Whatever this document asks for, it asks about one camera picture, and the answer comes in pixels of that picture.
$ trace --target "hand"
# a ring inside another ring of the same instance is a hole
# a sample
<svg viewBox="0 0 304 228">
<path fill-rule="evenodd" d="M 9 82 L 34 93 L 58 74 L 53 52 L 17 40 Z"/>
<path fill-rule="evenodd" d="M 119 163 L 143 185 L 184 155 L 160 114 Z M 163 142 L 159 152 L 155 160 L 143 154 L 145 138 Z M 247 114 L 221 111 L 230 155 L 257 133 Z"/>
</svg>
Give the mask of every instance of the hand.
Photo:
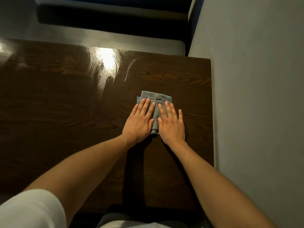
<svg viewBox="0 0 304 228">
<path fill-rule="evenodd" d="M 132 146 L 144 140 L 151 133 L 154 123 L 154 119 L 151 117 L 155 109 L 155 102 L 151 104 L 147 112 L 149 105 L 149 98 L 147 100 L 143 98 L 140 104 L 136 104 L 123 128 L 122 135 Z"/>
<path fill-rule="evenodd" d="M 185 141 L 185 127 L 183 122 L 183 114 L 181 109 L 178 111 L 178 118 L 174 109 L 173 103 L 165 102 L 165 107 L 168 113 L 166 115 L 161 104 L 158 105 L 159 111 L 161 112 L 162 118 L 158 118 L 159 134 L 171 149 L 172 146 L 179 142 Z"/>
</svg>

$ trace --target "forearm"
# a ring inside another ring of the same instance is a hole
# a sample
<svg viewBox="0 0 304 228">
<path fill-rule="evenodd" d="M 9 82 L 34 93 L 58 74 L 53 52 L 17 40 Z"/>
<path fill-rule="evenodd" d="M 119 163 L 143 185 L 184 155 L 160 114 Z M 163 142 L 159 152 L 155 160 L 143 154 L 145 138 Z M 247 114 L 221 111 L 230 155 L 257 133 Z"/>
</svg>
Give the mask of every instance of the forearm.
<svg viewBox="0 0 304 228">
<path fill-rule="evenodd" d="M 239 188 L 204 161 L 186 142 L 173 145 L 171 149 L 187 172 L 214 227 L 274 227 Z"/>
<path fill-rule="evenodd" d="M 25 190 L 45 189 L 62 203 L 70 223 L 90 193 L 132 146 L 122 136 L 75 153 L 44 173 Z"/>
</svg>

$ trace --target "microfiber cloth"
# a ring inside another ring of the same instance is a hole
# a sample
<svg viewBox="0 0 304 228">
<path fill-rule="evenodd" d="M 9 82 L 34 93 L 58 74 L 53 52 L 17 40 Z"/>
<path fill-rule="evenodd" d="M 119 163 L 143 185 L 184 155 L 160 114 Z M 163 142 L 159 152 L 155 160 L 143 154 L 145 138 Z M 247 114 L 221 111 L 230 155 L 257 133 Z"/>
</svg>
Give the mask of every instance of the microfiber cloth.
<svg viewBox="0 0 304 228">
<path fill-rule="evenodd" d="M 154 118 L 154 123 L 153 123 L 153 127 L 151 130 L 151 134 L 159 134 L 159 130 L 158 130 L 158 118 L 161 117 L 161 113 L 158 109 L 158 104 L 161 104 L 167 114 L 167 110 L 165 107 L 165 101 L 168 101 L 169 103 L 172 103 L 172 98 L 170 96 L 164 95 L 164 94 L 158 94 L 158 93 L 153 93 L 153 92 L 149 92 L 149 91 L 142 91 L 141 92 L 141 96 L 137 97 L 137 104 L 139 104 L 141 102 L 141 100 L 145 98 L 150 98 L 151 102 L 150 102 L 150 106 L 153 102 L 155 102 L 155 110 L 154 110 L 154 114 L 153 114 L 153 118 Z"/>
</svg>

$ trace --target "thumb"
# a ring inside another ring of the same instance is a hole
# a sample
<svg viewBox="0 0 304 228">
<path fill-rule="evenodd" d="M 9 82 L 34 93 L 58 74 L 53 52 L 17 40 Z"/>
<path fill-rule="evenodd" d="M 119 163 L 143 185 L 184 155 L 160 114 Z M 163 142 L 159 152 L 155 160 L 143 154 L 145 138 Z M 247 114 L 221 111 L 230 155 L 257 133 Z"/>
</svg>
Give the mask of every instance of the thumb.
<svg viewBox="0 0 304 228">
<path fill-rule="evenodd" d="M 158 118 L 158 130 L 163 129 L 163 120 L 161 118 Z"/>
<path fill-rule="evenodd" d="M 151 132 L 151 130 L 152 130 L 153 123 L 154 123 L 154 119 L 151 118 L 150 121 L 149 121 L 149 132 Z"/>
</svg>

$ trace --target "person's left hand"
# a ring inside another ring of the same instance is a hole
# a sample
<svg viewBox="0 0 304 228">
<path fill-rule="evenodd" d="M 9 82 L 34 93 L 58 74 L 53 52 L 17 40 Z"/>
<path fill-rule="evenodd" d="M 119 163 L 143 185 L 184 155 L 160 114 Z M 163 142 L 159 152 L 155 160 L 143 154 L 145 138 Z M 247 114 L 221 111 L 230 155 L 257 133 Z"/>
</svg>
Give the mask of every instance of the person's left hand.
<svg viewBox="0 0 304 228">
<path fill-rule="evenodd" d="M 126 121 L 122 135 L 131 145 L 141 142 L 151 133 L 154 123 L 154 119 L 151 119 L 151 116 L 154 112 L 155 102 L 151 104 L 151 107 L 147 112 L 149 105 L 150 99 L 148 98 L 146 100 L 143 98 L 140 104 L 135 105 Z"/>
</svg>

